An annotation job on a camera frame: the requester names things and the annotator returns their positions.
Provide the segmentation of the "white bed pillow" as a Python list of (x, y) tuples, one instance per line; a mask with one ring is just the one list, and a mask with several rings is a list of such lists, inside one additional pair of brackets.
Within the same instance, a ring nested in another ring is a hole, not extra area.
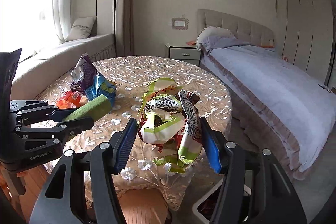
[(215, 27), (215, 26), (206, 27), (199, 33), (197, 39), (195, 40), (197, 51), (201, 50), (201, 42), (209, 36), (233, 38), (234, 34), (226, 28)]

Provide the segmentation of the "beige tufted headboard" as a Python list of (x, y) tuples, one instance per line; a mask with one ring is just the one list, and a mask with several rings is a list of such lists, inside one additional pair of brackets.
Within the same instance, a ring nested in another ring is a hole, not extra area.
[(273, 31), (266, 26), (224, 12), (198, 9), (197, 30), (201, 32), (206, 27), (228, 29), (237, 39), (250, 42), (255, 46), (274, 47), (276, 45)]

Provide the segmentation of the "green sponge block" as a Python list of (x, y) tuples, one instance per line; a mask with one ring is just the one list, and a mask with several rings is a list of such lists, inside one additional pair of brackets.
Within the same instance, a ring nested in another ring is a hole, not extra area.
[(90, 117), (94, 122), (100, 120), (112, 110), (112, 106), (106, 96), (103, 94), (89, 101), (82, 107), (76, 109), (70, 115), (66, 116), (63, 121), (72, 121), (81, 118)]

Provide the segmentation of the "beige throw pillow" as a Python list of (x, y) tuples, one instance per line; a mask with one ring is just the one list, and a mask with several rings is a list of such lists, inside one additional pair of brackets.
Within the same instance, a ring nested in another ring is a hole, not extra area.
[(96, 18), (96, 16), (88, 16), (76, 19), (66, 38), (66, 42), (88, 38), (91, 34), (93, 25), (96, 22)]

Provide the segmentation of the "red snack bag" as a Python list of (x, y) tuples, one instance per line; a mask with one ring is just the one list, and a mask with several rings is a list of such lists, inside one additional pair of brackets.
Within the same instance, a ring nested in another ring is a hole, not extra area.
[(56, 106), (59, 109), (79, 108), (88, 102), (86, 96), (77, 91), (65, 92), (57, 101)]

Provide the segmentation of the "green white noodle wrapper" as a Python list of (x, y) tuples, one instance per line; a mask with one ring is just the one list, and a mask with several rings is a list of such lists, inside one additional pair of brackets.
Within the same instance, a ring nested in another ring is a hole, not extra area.
[(173, 150), (171, 155), (155, 157), (157, 166), (169, 165), (171, 173), (185, 173), (200, 155), (202, 145), (201, 118), (195, 106), (199, 96), (189, 92), (170, 78), (159, 78), (149, 84), (142, 96), (138, 115), (138, 135), (146, 143)]

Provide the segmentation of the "round embroidered beige tablecloth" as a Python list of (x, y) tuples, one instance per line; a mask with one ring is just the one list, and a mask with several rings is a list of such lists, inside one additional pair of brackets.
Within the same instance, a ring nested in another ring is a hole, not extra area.
[[(225, 136), (230, 133), (230, 93), (219, 79), (196, 65), (164, 57), (128, 56), (97, 61), (94, 66), (108, 80), (117, 83), (113, 110), (98, 120), (92, 129), (68, 141), (65, 149), (72, 149), (76, 153), (90, 151), (122, 130), (130, 118), (140, 119), (138, 111), (142, 96), (147, 92), (149, 84), (161, 77), (173, 79), (184, 90), (198, 95), (200, 100), (196, 107), (200, 116), (206, 118), (213, 130)], [(193, 175), (201, 171), (205, 153), (201, 152), (183, 174), (170, 173), (167, 167), (152, 163), (155, 157), (168, 154), (169, 151), (159, 152), (155, 145), (136, 138), (126, 165), (135, 178), (127, 181), (121, 175), (113, 176), (117, 194), (122, 195), (130, 189), (156, 188), (162, 192), (168, 207), (178, 210)]]

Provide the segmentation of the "framed wall switch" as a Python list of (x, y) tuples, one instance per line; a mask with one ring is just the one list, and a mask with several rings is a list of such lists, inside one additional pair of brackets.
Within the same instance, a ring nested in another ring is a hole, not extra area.
[(187, 30), (189, 28), (189, 20), (186, 18), (173, 18), (171, 20), (171, 28), (173, 30)]

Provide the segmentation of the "grey white nightstand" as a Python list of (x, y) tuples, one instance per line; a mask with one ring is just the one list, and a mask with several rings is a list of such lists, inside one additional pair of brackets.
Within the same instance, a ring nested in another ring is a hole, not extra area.
[(176, 46), (166, 43), (166, 57), (199, 66), (201, 53), (196, 49), (195, 46)]

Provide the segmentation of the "beige wardrobe doors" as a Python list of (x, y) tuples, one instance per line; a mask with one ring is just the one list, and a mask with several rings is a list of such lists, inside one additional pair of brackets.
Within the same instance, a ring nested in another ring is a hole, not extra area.
[(333, 47), (333, 28), (331, 0), (287, 0), (282, 57), (325, 83)]

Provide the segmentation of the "purple snack wrapper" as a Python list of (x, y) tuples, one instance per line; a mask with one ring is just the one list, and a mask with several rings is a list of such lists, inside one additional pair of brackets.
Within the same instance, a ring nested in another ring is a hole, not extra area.
[(84, 91), (93, 85), (93, 77), (96, 73), (97, 69), (92, 64), (88, 54), (82, 54), (74, 69), (71, 71), (72, 83), (70, 89), (84, 94)]

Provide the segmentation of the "bed with lavender duvet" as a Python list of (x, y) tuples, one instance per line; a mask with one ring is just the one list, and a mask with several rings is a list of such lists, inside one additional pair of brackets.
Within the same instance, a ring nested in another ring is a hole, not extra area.
[(290, 178), (305, 180), (335, 125), (335, 95), (269, 49), (224, 40), (198, 45), (201, 64), (230, 90), (233, 115)]

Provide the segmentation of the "orange item on nightstand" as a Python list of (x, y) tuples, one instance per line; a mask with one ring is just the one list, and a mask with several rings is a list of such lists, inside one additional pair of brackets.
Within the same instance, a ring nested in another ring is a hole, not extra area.
[(186, 42), (186, 44), (187, 44), (188, 46), (195, 46), (195, 45), (196, 45), (196, 42), (195, 42), (194, 40), (192, 40), (192, 41)]

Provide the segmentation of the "blue chip bag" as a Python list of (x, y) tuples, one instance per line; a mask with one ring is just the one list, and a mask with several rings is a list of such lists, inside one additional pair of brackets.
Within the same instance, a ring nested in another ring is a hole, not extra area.
[(116, 98), (117, 83), (105, 78), (103, 74), (97, 72), (93, 76), (93, 82), (90, 87), (85, 89), (86, 97), (91, 101), (100, 95), (106, 96), (113, 107)]

